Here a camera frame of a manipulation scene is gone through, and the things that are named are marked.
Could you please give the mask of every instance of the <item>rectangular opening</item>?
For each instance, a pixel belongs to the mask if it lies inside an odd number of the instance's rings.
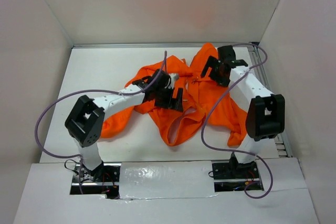
[[[262,190],[259,171],[257,164],[253,164],[247,168],[232,172],[228,161],[214,161],[212,163],[213,170],[209,172],[209,176],[214,178],[215,191],[242,191],[248,183],[258,182],[250,185],[247,190]]]
[[[102,179],[95,182],[88,179],[84,169],[82,169],[80,181],[83,194],[103,194],[106,195],[106,198],[108,199],[118,199],[120,165],[120,163],[104,163],[105,173]],[[75,172],[72,176],[71,195],[81,195],[78,170],[79,165],[76,165]]]

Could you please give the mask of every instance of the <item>orange cloth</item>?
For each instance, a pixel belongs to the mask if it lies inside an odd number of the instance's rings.
[[[128,86],[134,80],[139,80],[145,76],[152,75],[156,69],[160,68],[162,62],[154,65],[142,67],[138,74],[130,80],[125,86]],[[205,119],[204,110],[194,102],[194,99],[188,94],[185,84],[187,77],[192,76],[192,70],[185,64],[185,60],[179,60],[175,56],[170,56],[166,61],[168,73],[178,73],[179,79],[175,83],[175,90],[183,88],[183,109],[184,112],[175,110],[168,110],[163,108],[157,108],[154,106],[155,101],[149,101],[142,103],[135,107],[130,107],[126,110],[109,117],[103,124],[101,137],[113,137],[121,132],[128,119],[131,116],[133,108],[141,113],[148,113],[153,119],[154,123],[158,126],[161,138],[168,146],[175,146],[182,144],[190,137],[192,137],[197,130],[202,126]],[[188,109],[194,109],[195,111],[189,114],[185,112]],[[175,121],[181,119],[175,139],[171,140],[169,137],[170,129]]]
[[[218,52],[212,44],[206,43],[194,57],[190,65],[194,76],[188,79],[189,94],[205,110],[206,114],[208,114],[219,97],[228,89],[218,86],[208,76],[201,78],[201,72],[209,56],[218,59]],[[229,128],[231,135],[227,145],[236,146],[240,145],[246,136],[246,116],[247,113],[239,108],[234,100],[231,99],[230,94],[228,94],[218,104],[210,116],[208,123]]]
[[[109,117],[103,124],[101,137],[113,137],[120,133],[125,128],[133,109],[135,109],[139,113],[150,115],[159,128],[161,138],[168,146],[182,144],[191,138],[202,126],[206,113],[210,111],[227,89],[217,86],[216,82],[209,77],[200,78],[205,62],[210,55],[218,58],[216,48],[212,44],[205,44],[194,57],[190,67],[185,64],[185,60],[179,60],[175,56],[167,58],[168,73],[178,73],[180,76],[175,83],[175,90],[183,88],[183,113],[157,108],[154,106],[154,101],[145,102]],[[162,62],[159,62],[142,67],[138,74],[125,86],[131,84],[134,80],[152,75],[156,69],[160,68],[161,64]],[[240,109],[227,95],[209,118],[209,123],[228,127],[232,131],[228,145],[235,146],[239,145],[246,135],[245,119],[246,112]],[[171,130],[176,122],[179,122],[177,134],[174,139],[171,139]]]

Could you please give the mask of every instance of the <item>shiny white panel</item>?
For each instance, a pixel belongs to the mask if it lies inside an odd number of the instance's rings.
[[[211,161],[122,163],[121,199],[205,198],[215,196]]]
[[[318,223],[306,188],[272,191],[259,200],[247,198],[243,191],[208,198],[111,200],[69,195],[71,179],[72,172],[63,164],[32,165],[14,224]],[[260,195],[260,191],[250,193]]]

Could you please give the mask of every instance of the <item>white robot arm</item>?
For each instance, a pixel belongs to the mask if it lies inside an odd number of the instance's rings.
[[[174,84],[178,74],[161,71],[156,81],[145,92],[141,92],[151,83],[153,76],[137,81],[115,94],[90,99],[81,96],[72,108],[65,126],[75,139],[78,151],[83,158],[83,166],[91,180],[97,180],[103,173],[103,161],[100,158],[97,140],[100,137],[104,121],[110,116],[131,106],[155,99],[155,106],[183,112],[183,89],[179,88],[173,97]]]
[[[212,56],[208,58],[201,77],[211,68],[209,77],[218,85],[227,87],[230,81],[234,83],[248,72],[236,86],[250,102],[246,119],[247,135],[238,150],[258,155],[268,141],[273,141],[285,129],[285,99],[264,87],[247,66],[245,61],[236,60],[232,46],[219,47],[218,59]],[[230,161],[237,168],[248,167],[255,159],[256,156],[235,152]]]

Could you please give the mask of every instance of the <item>purple cable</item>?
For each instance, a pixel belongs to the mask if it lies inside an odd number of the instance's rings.
[[[82,94],[82,93],[89,93],[89,92],[101,92],[101,93],[110,93],[110,94],[118,94],[118,95],[124,95],[124,96],[130,96],[130,95],[136,95],[136,94],[140,94],[142,92],[145,92],[147,89],[149,89],[151,87],[151,85],[153,85],[153,83],[158,79],[160,73],[163,70],[163,67],[166,65],[166,60],[167,60],[167,51],[164,52],[164,59],[163,62],[161,64],[161,67],[157,73],[157,75],[154,77],[154,79],[142,90],[139,90],[137,92],[134,93],[120,93],[120,92],[116,92],[116,91],[112,91],[112,90],[104,90],[104,89],[87,89],[87,90],[80,90],[77,92],[73,92],[70,94],[67,94],[59,99],[57,99],[55,102],[53,102],[52,104],[50,104],[48,107],[46,107],[46,109],[42,112],[42,114],[39,116],[39,118],[36,121],[35,124],[35,130],[34,130],[34,135],[35,135],[35,141],[37,146],[41,149],[41,151],[43,151],[44,153],[48,154],[51,157],[55,157],[55,158],[74,158],[74,157],[79,157],[80,158],[80,170],[79,170],[79,190],[80,192],[83,194],[82,188],[81,188],[81,184],[80,184],[80,171],[81,168],[83,167],[83,158],[80,154],[75,154],[75,155],[70,155],[70,156],[61,156],[61,155],[56,155],[54,153],[51,153],[49,151],[47,151],[46,149],[44,149],[43,145],[41,144],[39,138],[38,138],[38,127],[41,123],[41,120],[43,119],[43,117],[45,116],[45,114],[53,107],[55,106],[57,103],[59,103],[60,101],[68,98],[68,97],[72,97],[76,94]]]
[[[260,49],[260,50],[264,53],[264,55],[265,55],[265,59],[264,59],[261,63],[258,63],[258,64],[255,64],[255,65],[251,66],[251,67],[249,68],[250,70],[253,69],[253,68],[256,68],[256,67],[261,66],[262,64],[264,64],[264,63],[267,61],[267,59],[268,59],[268,55],[267,55],[267,53],[265,52],[265,50],[264,50],[263,48],[259,47],[258,45],[255,45],[255,44],[252,44],[252,43],[240,43],[240,44],[234,44],[233,46],[247,46],[247,45],[249,45],[249,46],[252,45],[252,46],[254,46],[254,47]],[[244,192],[245,192],[245,194],[246,194],[248,197],[250,197],[250,198],[252,198],[252,199],[261,199],[261,198],[266,197],[266,196],[271,192],[272,187],[273,187],[273,174],[272,174],[271,169],[269,168],[269,166],[268,166],[267,163],[265,162],[265,160],[264,160],[263,158],[261,158],[259,155],[256,155],[256,154],[254,154],[254,153],[252,153],[252,152],[245,152],[245,151],[236,150],[236,149],[230,149],[230,148],[217,148],[217,147],[213,147],[213,146],[208,145],[208,144],[205,142],[205,140],[204,140],[204,130],[205,130],[205,126],[206,126],[206,124],[207,124],[207,122],[208,122],[208,120],[209,120],[211,114],[214,112],[215,108],[218,106],[218,104],[221,102],[221,100],[222,100],[227,94],[229,94],[230,90],[233,89],[239,82],[241,82],[241,81],[248,75],[248,73],[249,73],[249,71],[247,71],[242,77],[240,77],[236,82],[234,82],[234,83],[233,83],[233,84],[232,84],[232,85],[231,85],[231,86],[230,86],[230,87],[229,87],[229,88],[222,94],[222,96],[218,99],[218,101],[215,103],[215,105],[211,108],[211,110],[209,111],[209,114],[208,114],[208,115],[206,116],[206,118],[205,118],[205,122],[204,122],[204,124],[203,124],[203,126],[202,126],[202,129],[201,129],[201,139],[202,139],[202,143],[203,143],[206,147],[208,147],[208,148],[210,148],[210,149],[212,149],[212,150],[215,150],[215,151],[222,151],[222,152],[239,152],[239,153],[244,153],[244,154],[248,154],[248,155],[251,155],[251,156],[256,156],[258,159],[260,159],[260,161],[263,162],[263,164],[266,166],[266,168],[267,168],[267,170],[268,170],[268,172],[269,172],[269,176],[270,176],[270,185],[269,185],[269,188],[268,188],[268,190],[267,190],[263,195],[261,195],[261,196],[252,196],[252,195],[250,195],[250,194],[247,193],[247,188],[248,188],[250,185],[259,183],[259,182],[252,182],[252,183],[248,184],[247,186],[245,186],[245,188],[244,188]]]

